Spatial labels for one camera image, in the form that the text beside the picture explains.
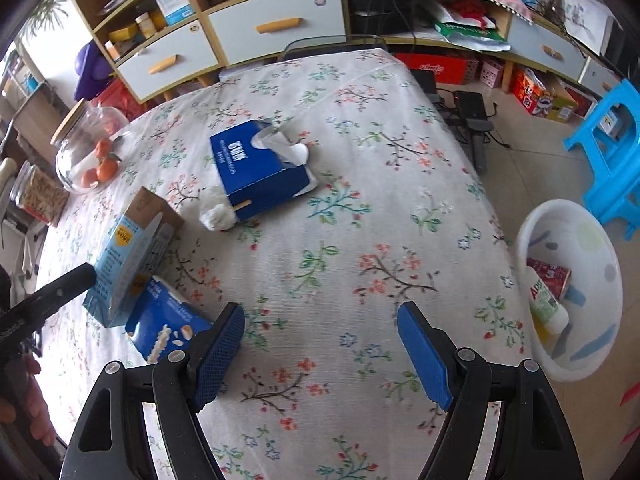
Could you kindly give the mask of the person's left hand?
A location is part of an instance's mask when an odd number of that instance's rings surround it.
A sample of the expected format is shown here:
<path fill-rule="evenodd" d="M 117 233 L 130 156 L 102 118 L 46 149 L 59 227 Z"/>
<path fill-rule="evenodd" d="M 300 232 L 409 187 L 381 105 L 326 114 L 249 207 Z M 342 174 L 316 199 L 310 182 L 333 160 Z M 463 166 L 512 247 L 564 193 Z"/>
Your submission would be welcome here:
<path fill-rule="evenodd" d="M 52 446 L 56 433 L 50 419 L 48 404 L 43 399 L 42 391 L 36 381 L 36 376 L 41 372 L 41 366 L 30 353 L 23 356 L 23 361 L 26 366 L 27 387 L 23 400 L 18 402 L 18 405 L 24 408 L 32 418 L 30 421 L 32 437 L 45 446 Z"/>

